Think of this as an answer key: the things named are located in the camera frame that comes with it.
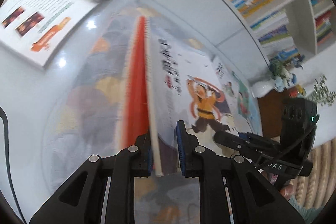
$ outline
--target white vase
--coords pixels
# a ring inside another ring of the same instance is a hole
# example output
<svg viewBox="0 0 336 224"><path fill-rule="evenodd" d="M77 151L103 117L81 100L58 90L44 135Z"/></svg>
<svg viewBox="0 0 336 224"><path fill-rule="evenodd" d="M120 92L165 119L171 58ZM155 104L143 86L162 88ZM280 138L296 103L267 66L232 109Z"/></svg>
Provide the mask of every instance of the white vase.
<svg viewBox="0 0 336 224"><path fill-rule="evenodd" d="M253 84L251 87L251 93L254 98L264 97L267 93L269 93L275 87L275 81L260 81Z"/></svg>

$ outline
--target black cable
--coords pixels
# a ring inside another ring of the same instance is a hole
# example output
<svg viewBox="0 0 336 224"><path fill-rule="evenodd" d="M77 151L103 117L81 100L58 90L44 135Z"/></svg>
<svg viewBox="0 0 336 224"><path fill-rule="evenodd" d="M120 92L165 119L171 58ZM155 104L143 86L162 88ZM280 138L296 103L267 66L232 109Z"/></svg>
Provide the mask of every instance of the black cable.
<svg viewBox="0 0 336 224"><path fill-rule="evenodd" d="M320 115L316 115L313 124L310 126L310 128L307 130L305 134L303 134L300 138L298 138L295 142L293 142L290 146L286 147L284 150L282 150L279 154L277 154L275 157L273 157L271 160L265 160L264 163L257 166L258 170L264 169L266 165L270 164L271 162L275 162L279 159L281 159L284 155L289 153L292 149L294 149L300 142L302 142L316 127L316 123L319 120Z"/></svg>
<svg viewBox="0 0 336 224"><path fill-rule="evenodd" d="M3 131L4 131L4 137L5 137L5 158L6 158L6 168L7 168L7 176L8 176L9 186L10 186L10 189L12 191L12 195L13 195L16 207L17 207L17 209L20 213L20 216L22 218L22 221L24 222L24 224L27 224L27 222L26 222L26 220L25 220L25 218L22 214L21 208L19 206L19 202L17 201L16 194L15 194L14 187L13 187L12 176L11 176L11 167L9 165L8 119L7 119L6 113L4 112L4 110L1 107L0 107L0 117L1 117L2 122L3 122Z"/></svg>

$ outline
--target bookshelf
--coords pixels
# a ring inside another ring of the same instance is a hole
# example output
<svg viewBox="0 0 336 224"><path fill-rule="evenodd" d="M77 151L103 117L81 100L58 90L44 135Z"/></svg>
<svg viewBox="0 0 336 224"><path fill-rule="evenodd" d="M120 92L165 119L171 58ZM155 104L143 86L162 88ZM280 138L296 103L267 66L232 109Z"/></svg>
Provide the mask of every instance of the bookshelf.
<svg viewBox="0 0 336 224"><path fill-rule="evenodd" d="M270 13L285 8L288 18L288 31L304 62L312 59L336 42L336 37L317 45L315 18L332 9L332 25L336 34L336 8L331 0L312 7L310 0L273 0L243 18L230 0L151 0L167 9L206 40L213 54L224 54L238 67L245 77L253 82L267 70L269 61L250 26ZM239 37L246 39L245 44ZM235 39L240 52L234 49Z"/></svg>

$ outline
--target potted plant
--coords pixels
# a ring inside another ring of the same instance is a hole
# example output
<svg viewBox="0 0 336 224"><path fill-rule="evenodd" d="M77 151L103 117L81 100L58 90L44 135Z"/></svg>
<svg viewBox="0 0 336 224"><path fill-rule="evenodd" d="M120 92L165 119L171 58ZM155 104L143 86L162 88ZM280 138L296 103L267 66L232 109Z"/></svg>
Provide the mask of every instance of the potted plant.
<svg viewBox="0 0 336 224"><path fill-rule="evenodd" d="M315 79L316 84L314 84L314 91L308 96L308 99L316 104L321 104L321 106L328 105L331 106L336 99L336 92L329 91L326 86L326 76L322 75L320 81Z"/></svg>

